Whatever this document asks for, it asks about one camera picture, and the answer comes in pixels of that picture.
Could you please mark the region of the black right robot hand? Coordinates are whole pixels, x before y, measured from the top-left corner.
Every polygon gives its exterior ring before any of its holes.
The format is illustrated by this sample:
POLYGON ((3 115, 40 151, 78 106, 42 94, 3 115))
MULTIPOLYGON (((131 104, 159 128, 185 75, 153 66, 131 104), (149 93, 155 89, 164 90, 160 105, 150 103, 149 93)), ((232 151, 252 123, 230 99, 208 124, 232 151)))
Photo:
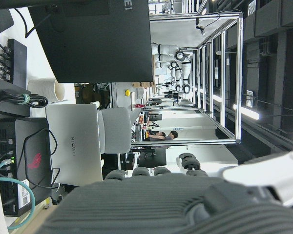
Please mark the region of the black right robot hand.
POLYGON ((74 189, 40 234, 293 234, 293 151, 74 189))

